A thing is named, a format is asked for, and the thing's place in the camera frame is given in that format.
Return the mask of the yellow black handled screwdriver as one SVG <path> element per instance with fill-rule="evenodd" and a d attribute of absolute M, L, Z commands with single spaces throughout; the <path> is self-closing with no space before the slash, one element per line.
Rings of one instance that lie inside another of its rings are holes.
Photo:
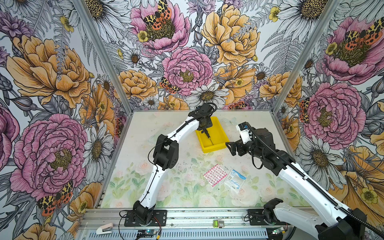
<path fill-rule="evenodd" d="M 210 141 L 210 143 L 213 144 L 212 140 L 211 140 L 211 137 L 210 137 L 210 134 L 206 134 L 206 136 L 207 136 L 208 140 Z"/>

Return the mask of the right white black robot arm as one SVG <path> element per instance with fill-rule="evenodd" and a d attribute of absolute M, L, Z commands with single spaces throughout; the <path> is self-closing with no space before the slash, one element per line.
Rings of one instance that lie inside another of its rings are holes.
<path fill-rule="evenodd" d="M 277 150 L 273 135 L 266 128 L 255 129 L 244 122 L 237 126 L 240 140 L 226 143 L 233 156 L 259 158 L 261 166 L 288 183 L 303 197 L 316 214 L 291 207 L 274 198 L 264 205 L 261 215 L 248 213 L 250 222 L 288 223 L 317 240 L 362 240 L 367 217 L 359 209 L 351 210 L 316 183 L 287 152 Z"/>

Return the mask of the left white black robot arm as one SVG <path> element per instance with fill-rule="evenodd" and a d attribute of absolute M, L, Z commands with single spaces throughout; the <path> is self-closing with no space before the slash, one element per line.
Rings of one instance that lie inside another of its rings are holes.
<path fill-rule="evenodd" d="M 150 150 L 150 153 L 153 153 L 153 159 L 149 162 L 154 167 L 149 183 L 131 210 L 130 219 L 134 223 L 144 226 L 150 224 L 154 218 L 153 212 L 164 178 L 179 160 L 179 143 L 194 131 L 207 133 L 207 129 L 213 126 L 211 116 L 217 109 L 218 107 L 214 103 L 204 103 L 190 112 L 176 130 L 167 135 L 159 135 L 156 145 Z"/>

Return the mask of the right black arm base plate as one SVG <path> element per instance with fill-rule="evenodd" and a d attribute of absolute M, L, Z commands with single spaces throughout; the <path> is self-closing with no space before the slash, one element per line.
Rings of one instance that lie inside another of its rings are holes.
<path fill-rule="evenodd" d="M 249 222 L 251 226 L 286 226 L 286 222 L 278 220 L 267 220 L 263 209 L 248 209 L 244 217 L 245 222 Z"/>

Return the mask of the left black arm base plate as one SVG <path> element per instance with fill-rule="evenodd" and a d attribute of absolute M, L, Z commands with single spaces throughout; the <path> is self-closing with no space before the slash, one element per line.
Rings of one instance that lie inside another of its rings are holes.
<path fill-rule="evenodd" d="M 125 217 L 125 227 L 165 227 L 167 223 L 167 210 L 153 210 L 145 213 L 129 211 Z"/>

